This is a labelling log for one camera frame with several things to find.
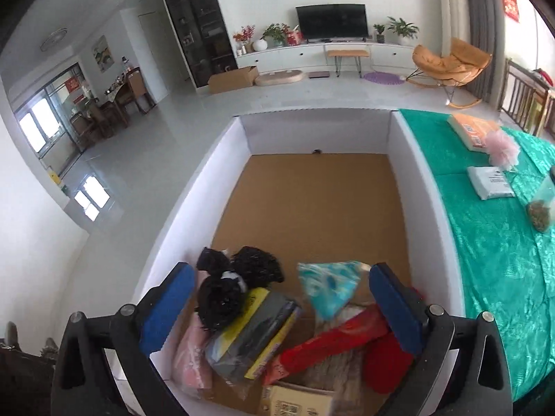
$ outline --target tv screen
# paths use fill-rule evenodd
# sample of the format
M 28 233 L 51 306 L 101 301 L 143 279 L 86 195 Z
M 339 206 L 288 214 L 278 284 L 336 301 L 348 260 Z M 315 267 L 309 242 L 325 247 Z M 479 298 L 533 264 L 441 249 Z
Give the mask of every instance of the tv screen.
M 297 14 L 305 39 L 368 37 L 364 4 L 299 6 Z

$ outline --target blue triangular package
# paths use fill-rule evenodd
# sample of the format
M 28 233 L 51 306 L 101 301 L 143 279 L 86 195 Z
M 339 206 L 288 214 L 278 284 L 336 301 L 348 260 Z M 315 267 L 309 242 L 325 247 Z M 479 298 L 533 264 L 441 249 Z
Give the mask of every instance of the blue triangular package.
M 360 281 L 363 263 L 299 263 L 299 279 L 317 315 L 332 319 L 347 304 Z

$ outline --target green fabric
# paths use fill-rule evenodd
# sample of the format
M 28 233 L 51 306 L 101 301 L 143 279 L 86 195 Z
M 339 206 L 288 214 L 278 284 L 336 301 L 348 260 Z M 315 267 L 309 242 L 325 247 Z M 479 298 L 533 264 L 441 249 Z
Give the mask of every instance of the green fabric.
M 495 315 L 517 400 L 555 365 L 555 230 L 538 233 L 526 215 L 526 204 L 555 164 L 555 147 L 504 128 L 522 149 L 516 172 L 506 172 L 516 198 L 482 201 L 466 169 L 488 166 L 488 156 L 467 150 L 447 123 L 448 114 L 400 111 L 424 152 L 451 223 L 466 315 L 475 318 L 486 310 Z

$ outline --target rocking chair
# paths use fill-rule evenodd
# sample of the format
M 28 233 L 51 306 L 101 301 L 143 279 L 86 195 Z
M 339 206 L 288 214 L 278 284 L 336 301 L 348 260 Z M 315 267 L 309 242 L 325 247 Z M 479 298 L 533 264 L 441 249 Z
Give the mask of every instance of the rocking chair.
M 466 109 L 479 104 L 482 99 L 477 98 L 468 105 L 453 103 L 454 93 L 459 86 L 464 86 L 474 80 L 491 62 L 492 55 L 482 51 L 463 40 L 451 39 L 451 54 L 441 58 L 423 45 L 419 45 L 412 53 L 412 60 L 418 69 L 407 76 L 407 81 L 421 87 L 443 87 L 447 94 L 447 105 L 451 108 Z M 436 84 L 420 83 L 414 78 L 425 76 L 436 80 Z

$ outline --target vase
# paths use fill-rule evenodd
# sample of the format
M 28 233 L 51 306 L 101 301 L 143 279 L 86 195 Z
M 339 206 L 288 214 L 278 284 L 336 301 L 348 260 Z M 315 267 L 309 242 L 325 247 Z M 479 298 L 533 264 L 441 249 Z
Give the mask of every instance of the vase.
M 254 51 L 264 51 L 268 48 L 268 42 L 264 39 L 259 39 L 253 42 Z
M 410 37 L 399 36 L 399 45 L 409 47 L 412 45 L 412 39 Z

